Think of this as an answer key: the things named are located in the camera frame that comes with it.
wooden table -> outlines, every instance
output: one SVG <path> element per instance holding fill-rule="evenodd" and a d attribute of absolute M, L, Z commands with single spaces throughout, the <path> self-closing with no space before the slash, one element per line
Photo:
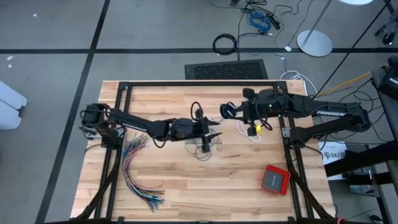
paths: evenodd
<path fill-rule="evenodd" d="M 99 102 L 114 106 L 118 81 L 104 81 Z M 300 80 L 287 81 L 289 93 L 305 94 Z M 189 118 L 194 101 L 201 103 L 205 116 L 220 117 L 219 106 L 232 101 L 244 101 L 242 89 L 246 86 L 137 86 L 132 90 L 129 112 L 145 119 Z M 268 86 L 249 86 L 256 92 Z M 206 162 L 198 161 L 185 150 L 185 142 L 167 142 L 158 149 L 150 146 L 142 150 L 131 162 L 133 178 L 146 187 L 162 185 L 165 202 L 152 213 L 147 204 L 126 186 L 120 170 L 114 202 L 113 220 L 144 221 L 286 221 L 295 217 L 292 194 L 280 196 L 261 188 L 265 166 L 286 169 L 284 147 L 277 118 L 270 118 L 274 128 L 263 128 L 261 142 L 253 142 L 240 134 L 236 121 L 224 120 L 215 130 L 222 132 L 218 143 L 211 148 L 212 156 Z M 296 119 L 296 126 L 313 125 L 311 117 Z M 126 140 L 136 131 L 129 129 Z M 90 141 L 88 146 L 99 143 Z M 318 149 L 316 140 L 308 145 Z M 103 167 L 105 150 L 90 149 L 85 156 L 76 191 L 71 217 L 77 216 L 96 193 Z M 333 201 L 319 153 L 302 149 L 309 189 L 332 215 Z M 300 206 L 306 217 L 302 192 Z M 104 196 L 104 205 L 108 198 Z"/>

black mat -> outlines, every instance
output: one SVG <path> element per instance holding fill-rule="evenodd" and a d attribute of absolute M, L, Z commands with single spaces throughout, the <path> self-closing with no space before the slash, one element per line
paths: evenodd
<path fill-rule="evenodd" d="M 186 80 L 260 80 L 268 79 L 262 59 L 201 63 L 185 66 Z"/>

yellow clip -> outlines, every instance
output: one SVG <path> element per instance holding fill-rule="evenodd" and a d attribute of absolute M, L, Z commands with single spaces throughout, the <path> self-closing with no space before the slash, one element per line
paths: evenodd
<path fill-rule="evenodd" d="M 256 132 L 257 134 L 261 134 L 261 125 L 256 126 Z"/>

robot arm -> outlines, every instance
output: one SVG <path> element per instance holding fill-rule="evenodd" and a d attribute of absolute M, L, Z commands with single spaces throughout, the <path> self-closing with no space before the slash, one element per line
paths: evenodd
<path fill-rule="evenodd" d="M 82 117 L 82 125 L 86 128 L 96 129 L 102 137 L 101 146 L 118 148 L 123 142 L 119 139 L 119 132 L 114 128 L 120 125 L 123 128 L 132 128 L 147 133 L 152 139 L 157 141 L 183 141 L 186 139 L 202 139 L 202 152 L 209 152 L 208 143 L 221 134 L 207 134 L 210 132 L 209 126 L 219 125 L 217 122 L 210 121 L 203 117 L 203 110 L 199 103 L 195 102 L 199 109 L 195 112 L 195 117 L 173 118 L 163 121 L 149 121 L 120 110 L 110 108 L 107 104 L 93 103 L 86 107 Z"/>
<path fill-rule="evenodd" d="M 307 116 L 336 116 L 336 120 L 309 128 L 292 128 L 286 131 L 292 143 L 307 142 L 310 138 L 322 136 L 337 131 L 348 130 L 364 132 L 371 127 L 368 112 L 362 109 L 360 103 L 333 103 L 315 101 L 307 96 L 281 93 L 274 90 L 254 90 L 245 88 L 243 96 L 247 101 L 236 107 L 232 102 L 220 107 L 224 119 L 237 119 L 245 124 L 250 124 L 248 133 L 255 136 L 255 120 L 262 120 L 277 116 L 290 116 L 293 118 L 305 118 Z M 242 112 L 242 117 L 236 117 L 237 112 Z"/>

white object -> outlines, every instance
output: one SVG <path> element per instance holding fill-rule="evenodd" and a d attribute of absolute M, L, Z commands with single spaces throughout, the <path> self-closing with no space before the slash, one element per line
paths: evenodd
<path fill-rule="evenodd" d="M 254 142 L 261 141 L 261 136 L 260 135 L 257 135 L 258 136 L 257 139 L 248 135 L 248 132 L 243 127 L 243 122 L 242 121 L 236 120 L 236 128 L 238 129 L 239 133 L 241 133 L 242 135 L 248 137 L 250 140 L 252 140 Z"/>
<path fill-rule="evenodd" d="M 21 123 L 19 112 L 5 102 L 0 101 L 0 130 L 15 129 Z"/>
<path fill-rule="evenodd" d="M 373 0 L 338 0 L 338 1 L 345 3 L 345 4 L 354 5 L 354 6 L 363 6 L 365 4 L 369 4 L 370 2 L 373 2 Z"/>
<path fill-rule="evenodd" d="M 311 82 L 311 80 L 310 80 L 309 78 L 307 78 L 305 75 L 300 74 L 298 71 L 289 70 L 289 71 L 287 71 L 287 72 L 284 72 L 284 73 L 280 76 L 279 79 L 281 79 L 281 80 L 284 79 L 284 76 L 285 76 L 286 74 L 288 74 L 288 73 L 295 73 L 295 75 L 293 75 L 293 76 L 290 78 L 291 80 L 307 80 L 307 81 L 311 84 L 312 88 L 314 89 L 315 94 L 318 93 L 317 88 L 315 88 L 315 85 Z"/>
<path fill-rule="evenodd" d="M 326 34 L 316 30 L 312 31 L 311 34 L 310 30 L 301 32 L 297 37 L 297 45 L 304 53 L 314 57 L 326 56 L 333 49 L 330 38 Z"/>
<path fill-rule="evenodd" d="M 285 49 L 286 51 L 288 51 L 288 52 L 291 52 L 291 51 L 292 51 L 292 48 L 289 47 L 288 45 L 286 45 L 286 46 L 284 47 L 284 49 Z"/>
<path fill-rule="evenodd" d="M 323 146 L 324 142 L 319 142 L 319 148 Z M 347 150 L 344 142 L 326 142 L 325 147 L 322 149 L 323 154 L 323 165 L 335 162 L 345 157 L 345 151 Z M 341 174 L 328 177 L 328 180 L 343 180 Z"/>
<path fill-rule="evenodd" d="M 5 83 L 0 81 L 0 101 L 5 104 L 19 110 L 21 107 L 26 106 L 27 100 L 17 91 L 13 90 L 11 87 L 7 86 Z"/>

